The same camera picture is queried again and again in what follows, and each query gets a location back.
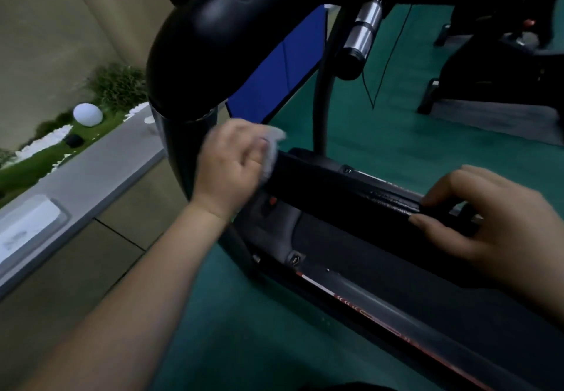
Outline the green shrub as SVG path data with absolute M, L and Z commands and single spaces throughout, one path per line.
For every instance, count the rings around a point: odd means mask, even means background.
M 145 72 L 137 67 L 110 63 L 96 68 L 85 83 L 93 103 L 103 112 L 127 112 L 148 101 Z

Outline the blue panel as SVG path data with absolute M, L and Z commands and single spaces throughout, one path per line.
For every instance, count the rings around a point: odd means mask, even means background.
M 327 37 L 327 10 L 316 8 L 227 99 L 230 117 L 262 123 L 316 71 Z

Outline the white globe lamp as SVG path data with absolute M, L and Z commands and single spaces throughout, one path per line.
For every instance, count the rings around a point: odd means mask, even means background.
M 92 103 L 80 103 L 72 111 L 74 120 L 84 127 L 95 127 L 102 123 L 102 110 Z

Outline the grey window sill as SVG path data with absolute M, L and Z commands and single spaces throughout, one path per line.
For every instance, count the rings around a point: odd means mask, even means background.
M 46 195 L 69 214 L 65 226 L 0 277 L 0 301 L 164 156 L 147 106 L 0 209 L 2 217 L 32 196 Z

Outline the black exercise machine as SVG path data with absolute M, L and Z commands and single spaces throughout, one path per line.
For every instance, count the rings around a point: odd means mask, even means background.
M 453 5 L 435 46 L 470 38 L 427 85 L 417 112 L 443 100 L 546 106 L 564 119 L 564 51 L 550 52 L 557 0 L 412 0 Z

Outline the grey floor mat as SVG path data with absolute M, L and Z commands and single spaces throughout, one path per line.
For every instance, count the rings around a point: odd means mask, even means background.
M 547 106 L 463 100 L 439 100 L 429 115 L 485 131 L 564 147 L 558 112 Z

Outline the person's right hand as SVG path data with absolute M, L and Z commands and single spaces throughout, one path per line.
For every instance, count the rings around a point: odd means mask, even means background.
M 483 254 L 468 261 L 564 331 L 564 220 L 525 186 L 498 186 L 456 169 L 423 197 L 427 208 L 467 202 L 483 221 L 472 238 Z

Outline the white wipe cloth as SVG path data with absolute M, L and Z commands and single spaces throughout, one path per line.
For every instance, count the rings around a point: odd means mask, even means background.
M 278 145 L 286 139 L 286 132 L 271 125 L 266 126 L 267 131 L 264 135 L 266 148 L 261 165 L 261 176 L 259 185 L 264 185 L 271 177 L 273 169 L 278 159 Z

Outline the white rectangular plate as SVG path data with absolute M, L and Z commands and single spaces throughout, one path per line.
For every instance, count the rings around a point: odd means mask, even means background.
M 34 195 L 0 217 L 0 277 L 68 221 L 67 211 L 46 195 Z

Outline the person's left hand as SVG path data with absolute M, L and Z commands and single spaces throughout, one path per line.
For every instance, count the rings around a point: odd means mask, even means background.
M 249 201 L 259 184 L 240 176 L 221 159 L 221 125 L 208 133 L 201 146 L 190 203 L 228 222 Z

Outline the black treadmill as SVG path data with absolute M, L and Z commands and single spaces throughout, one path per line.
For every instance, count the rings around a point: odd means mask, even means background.
M 191 196 L 196 161 L 220 100 L 324 4 L 341 6 L 319 65 L 313 150 L 274 148 L 263 188 L 220 238 L 243 268 L 270 275 L 376 342 L 431 364 L 452 383 L 496 391 L 564 391 L 564 332 L 408 219 L 418 195 L 327 158 L 335 78 L 360 75 L 395 4 L 455 0 L 172 0 L 151 47 L 148 99 L 173 171 Z M 368 24 L 368 50 L 356 46 Z

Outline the strip of white pebbles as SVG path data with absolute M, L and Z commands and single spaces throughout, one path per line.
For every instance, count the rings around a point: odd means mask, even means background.
M 15 152 L 15 156 L 9 161 L 9 164 L 16 164 L 23 160 L 29 159 L 40 151 L 43 151 L 51 146 L 57 145 L 63 141 L 64 138 L 71 132 L 73 125 L 64 125 L 52 132 L 46 134 L 42 138 L 36 139 L 27 144 L 19 151 Z

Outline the silver handlebar grip sensor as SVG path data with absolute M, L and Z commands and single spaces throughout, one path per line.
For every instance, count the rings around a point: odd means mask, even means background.
M 344 81 L 357 79 L 364 70 L 375 37 L 384 18 L 383 0 L 364 3 L 336 55 L 335 76 Z

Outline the person's left forearm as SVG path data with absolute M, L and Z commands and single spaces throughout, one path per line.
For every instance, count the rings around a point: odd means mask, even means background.
M 195 197 L 18 391 L 145 391 L 234 210 L 220 198 Z

